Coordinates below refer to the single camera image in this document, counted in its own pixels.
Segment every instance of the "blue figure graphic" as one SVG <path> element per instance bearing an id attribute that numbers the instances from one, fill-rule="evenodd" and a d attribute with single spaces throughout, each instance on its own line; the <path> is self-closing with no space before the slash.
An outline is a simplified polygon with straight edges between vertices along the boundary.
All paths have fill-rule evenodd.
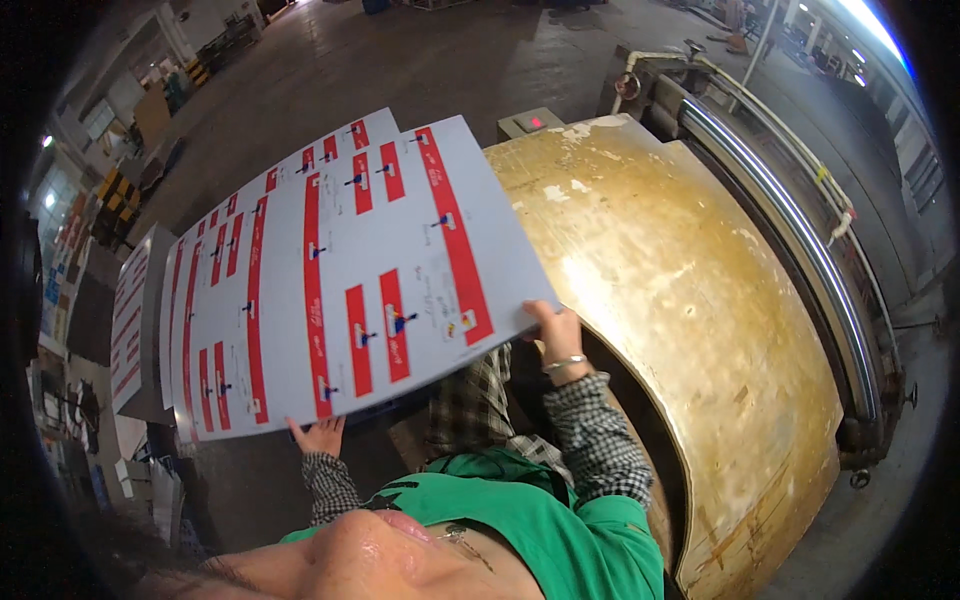
<path id="1" fill-rule="evenodd" d="M 404 317 L 398 315 L 394 317 L 394 331 L 399 335 L 403 331 L 403 327 L 406 326 L 407 322 L 413 321 L 417 317 L 417 313 L 411 313 L 409 317 Z"/>

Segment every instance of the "ceiling light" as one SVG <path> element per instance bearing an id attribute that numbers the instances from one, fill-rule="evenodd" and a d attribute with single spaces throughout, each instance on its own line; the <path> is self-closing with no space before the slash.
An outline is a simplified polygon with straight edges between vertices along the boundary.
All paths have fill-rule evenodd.
<path id="1" fill-rule="evenodd" d="M 900 53 L 900 48 L 897 47 L 897 43 L 894 41 L 887 30 L 883 27 L 883 24 L 880 23 L 880 20 L 876 18 L 876 15 L 871 12 L 870 8 L 867 7 L 864 0 L 837 0 L 841 5 L 843 5 L 853 17 L 860 21 L 867 30 L 876 36 L 880 40 L 880 43 L 883 44 L 887 50 L 889 50 L 897 60 L 900 61 L 900 64 L 907 69 L 907 72 L 910 71 L 910 68 L 907 67 L 906 60 L 903 58 L 903 54 Z"/>

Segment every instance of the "worn metal surface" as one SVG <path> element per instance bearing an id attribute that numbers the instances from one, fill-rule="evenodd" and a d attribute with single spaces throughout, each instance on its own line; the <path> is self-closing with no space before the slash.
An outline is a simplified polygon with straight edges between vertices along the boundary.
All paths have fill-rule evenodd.
<path id="1" fill-rule="evenodd" d="M 681 589 L 758 589 L 839 471 L 842 409 L 785 270 L 685 146 L 660 144 L 625 115 L 486 155 L 561 300 L 673 434 L 689 492 L 685 540 L 675 540 Z"/>

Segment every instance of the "silver bracelet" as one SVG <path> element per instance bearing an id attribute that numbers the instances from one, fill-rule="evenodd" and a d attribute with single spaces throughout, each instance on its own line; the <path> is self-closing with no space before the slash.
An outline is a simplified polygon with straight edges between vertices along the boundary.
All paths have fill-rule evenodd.
<path id="1" fill-rule="evenodd" d="M 577 363 L 586 363 L 586 362 L 587 362 L 586 356 L 584 356 L 583 354 L 574 354 L 573 356 L 569 358 L 565 358 L 564 360 L 558 360 L 555 363 L 550 363 L 549 365 L 546 365 L 545 367 L 543 367 L 543 372 L 550 374 L 551 372 L 556 371 L 561 367 L 566 367 L 567 365 L 576 365 Z"/>

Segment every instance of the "woman's right hand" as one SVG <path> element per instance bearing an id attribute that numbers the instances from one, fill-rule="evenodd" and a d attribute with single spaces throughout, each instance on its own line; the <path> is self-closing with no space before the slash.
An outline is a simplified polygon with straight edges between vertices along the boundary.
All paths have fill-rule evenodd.
<path id="1" fill-rule="evenodd" d="M 545 300 L 528 300 L 523 303 L 523 310 L 540 324 L 540 331 L 536 337 L 543 342 L 544 365 L 561 362 L 571 356 L 583 355 L 580 317 L 577 313 L 566 307 L 559 313 L 554 312 Z M 593 367 L 589 363 L 573 363 L 550 372 L 550 379 L 555 386 L 562 386 L 591 372 Z"/>

